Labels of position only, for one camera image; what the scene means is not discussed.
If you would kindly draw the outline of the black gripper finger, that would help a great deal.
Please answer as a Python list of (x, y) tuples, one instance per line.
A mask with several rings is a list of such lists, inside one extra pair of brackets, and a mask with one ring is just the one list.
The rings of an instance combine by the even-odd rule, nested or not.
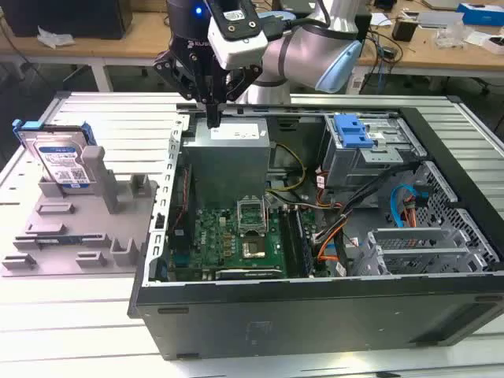
[(221, 124), (221, 115), (227, 102), (234, 102), (262, 74), (259, 65), (225, 70), (213, 66), (213, 128)]
[(206, 112), (208, 128), (214, 128), (214, 101), (211, 86), (203, 72), (202, 59), (194, 52), (185, 65), (171, 50), (158, 55), (154, 61), (157, 74), (186, 100), (195, 100)]

